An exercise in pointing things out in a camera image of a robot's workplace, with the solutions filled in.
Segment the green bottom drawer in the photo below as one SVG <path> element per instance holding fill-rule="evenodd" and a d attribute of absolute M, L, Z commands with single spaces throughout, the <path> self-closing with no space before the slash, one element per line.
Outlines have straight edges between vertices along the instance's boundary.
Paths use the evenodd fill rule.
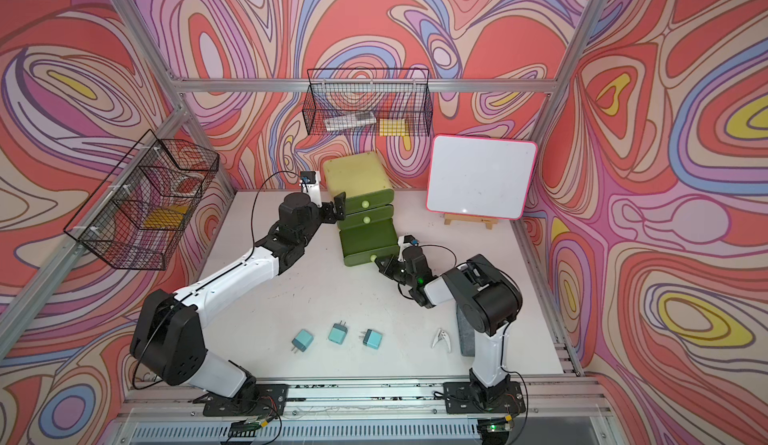
<path fill-rule="evenodd" d="M 399 252 L 398 235 L 392 219 L 341 230 L 339 236 L 343 262 L 347 267 L 373 263 L 377 258 Z"/>

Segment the yellow green drawer cabinet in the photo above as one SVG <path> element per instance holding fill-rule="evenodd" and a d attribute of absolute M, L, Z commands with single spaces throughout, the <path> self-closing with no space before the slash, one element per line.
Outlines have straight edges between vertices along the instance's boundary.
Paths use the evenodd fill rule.
<path fill-rule="evenodd" d="M 367 152 L 329 160 L 322 171 L 331 197 L 346 193 L 346 218 L 337 228 L 350 229 L 394 217 L 394 188 L 379 155 Z"/>

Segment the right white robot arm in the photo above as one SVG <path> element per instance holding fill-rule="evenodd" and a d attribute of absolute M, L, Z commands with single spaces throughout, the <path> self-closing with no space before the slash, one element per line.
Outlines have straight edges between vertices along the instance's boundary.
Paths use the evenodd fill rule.
<path fill-rule="evenodd" d="M 409 246 L 396 255 L 375 258 L 380 274 L 405 286 L 405 295 L 423 308 L 454 302 L 475 333 L 474 361 L 469 371 L 470 400 L 485 409 L 507 393 L 505 368 L 506 327 L 523 306 L 514 280 L 477 254 L 446 272 L 432 272 L 421 246 Z"/>

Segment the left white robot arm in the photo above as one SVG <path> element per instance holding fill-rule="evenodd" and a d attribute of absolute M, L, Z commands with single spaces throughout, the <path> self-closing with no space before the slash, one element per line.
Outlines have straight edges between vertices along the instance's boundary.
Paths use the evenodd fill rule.
<path fill-rule="evenodd" d="M 266 236 L 223 270 L 172 293 L 144 300 L 130 353 L 165 383 L 244 400 L 254 381 L 245 369 L 208 350 L 203 329 L 246 293 L 289 270 L 323 224 L 346 218 L 346 194 L 322 202 L 313 192 L 286 195 Z"/>

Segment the teal plug three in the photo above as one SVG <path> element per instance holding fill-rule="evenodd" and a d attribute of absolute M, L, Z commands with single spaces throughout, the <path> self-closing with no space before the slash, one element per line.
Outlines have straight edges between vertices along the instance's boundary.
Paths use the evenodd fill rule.
<path fill-rule="evenodd" d="M 361 335 L 363 345 L 373 350 L 380 348 L 382 339 L 383 335 L 374 329 L 367 329 Z"/>

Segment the grey box in back basket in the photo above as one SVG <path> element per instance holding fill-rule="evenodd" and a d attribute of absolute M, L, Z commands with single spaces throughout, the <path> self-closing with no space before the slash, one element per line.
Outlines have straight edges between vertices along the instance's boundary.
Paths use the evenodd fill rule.
<path fill-rule="evenodd" d="M 353 112 L 326 118 L 323 122 L 328 132 L 340 132 L 364 127 L 370 127 L 377 123 L 377 118 L 372 112 Z"/>

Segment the teal plug two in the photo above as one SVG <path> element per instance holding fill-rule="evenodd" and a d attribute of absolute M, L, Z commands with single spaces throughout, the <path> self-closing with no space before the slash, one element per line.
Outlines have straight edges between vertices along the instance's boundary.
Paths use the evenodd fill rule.
<path fill-rule="evenodd" d="M 344 322 L 334 323 L 328 334 L 328 340 L 334 344 L 342 345 L 347 337 L 348 327 Z"/>

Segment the yellow sponge in back basket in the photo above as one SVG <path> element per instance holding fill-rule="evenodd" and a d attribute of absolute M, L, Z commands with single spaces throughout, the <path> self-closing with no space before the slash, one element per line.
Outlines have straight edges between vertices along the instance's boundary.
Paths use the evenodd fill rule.
<path fill-rule="evenodd" d="M 404 137 L 409 134 L 405 119 L 381 119 L 378 123 L 380 137 Z"/>

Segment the small white clip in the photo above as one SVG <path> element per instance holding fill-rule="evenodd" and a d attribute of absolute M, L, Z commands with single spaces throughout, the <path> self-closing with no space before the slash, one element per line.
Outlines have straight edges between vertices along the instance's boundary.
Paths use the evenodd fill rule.
<path fill-rule="evenodd" d="M 452 352 L 451 338 L 448 332 L 442 328 L 438 328 L 432 339 L 431 348 L 434 349 L 439 343 L 444 343 L 448 353 Z"/>

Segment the grey felt eraser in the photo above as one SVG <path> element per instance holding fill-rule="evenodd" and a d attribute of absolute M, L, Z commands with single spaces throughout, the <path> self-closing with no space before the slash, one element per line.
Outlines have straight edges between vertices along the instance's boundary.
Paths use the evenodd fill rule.
<path fill-rule="evenodd" d="M 474 357 L 475 330 L 459 308 L 456 309 L 456 320 L 459 335 L 460 353 L 463 357 Z"/>

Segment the teal plug one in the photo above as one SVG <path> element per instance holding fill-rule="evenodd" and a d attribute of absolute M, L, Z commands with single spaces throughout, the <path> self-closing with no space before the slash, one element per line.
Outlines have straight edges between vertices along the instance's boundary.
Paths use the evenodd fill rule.
<path fill-rule="evenodd" d="M 306 329 L 301 329 L 292 339 L 293 352 L 306 352 L 314 341 L 314 335 Z"/>

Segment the wooden easel stand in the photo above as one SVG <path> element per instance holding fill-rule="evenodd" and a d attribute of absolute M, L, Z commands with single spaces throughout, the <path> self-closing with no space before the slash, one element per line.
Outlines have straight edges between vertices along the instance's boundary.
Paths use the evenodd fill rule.
<path fill-rule="evenodd" d="M 464 214 L 445 213 L 443 215 L 443 218 L 444 218 L 445 225 L 451 225 L 453 222 L 477 223 L 477 224 L 482 224 L 487 230 L 492 230 L 494 226 L 499 223 L 499 220 L 497 218 L 464 215 Z"/>

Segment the pink framed whiteboard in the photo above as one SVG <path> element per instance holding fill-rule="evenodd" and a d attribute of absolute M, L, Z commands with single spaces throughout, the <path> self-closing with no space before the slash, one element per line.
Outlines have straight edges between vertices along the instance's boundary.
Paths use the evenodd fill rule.
<path fill-rule="evenodd" d="M 531 141 L 437 136 L 426 208 L 443 214 L 520 219 L 538 151 Z"/>

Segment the yellow item in left basket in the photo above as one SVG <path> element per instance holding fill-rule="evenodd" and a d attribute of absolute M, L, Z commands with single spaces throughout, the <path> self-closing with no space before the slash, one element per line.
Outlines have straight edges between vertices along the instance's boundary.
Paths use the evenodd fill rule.
<path fill-rule="evenodd" d="M 182 228 L 187 216 L 188 207 L 172 205 L 151 209 L 142 221 L 142 228 L 146 230 L 171 231 Z"/>

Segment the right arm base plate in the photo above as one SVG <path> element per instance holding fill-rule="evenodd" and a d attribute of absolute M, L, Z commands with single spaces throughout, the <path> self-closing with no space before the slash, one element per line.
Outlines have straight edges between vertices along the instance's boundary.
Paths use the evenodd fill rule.
<path fill-rule="evenodd" d="M 490 388 L 480 382 L 444 382 L 438 396 L 443 399 L 449 415 L 505 414 L 516 417 L 527 411 L 521 383 L 510 379 Z"/>

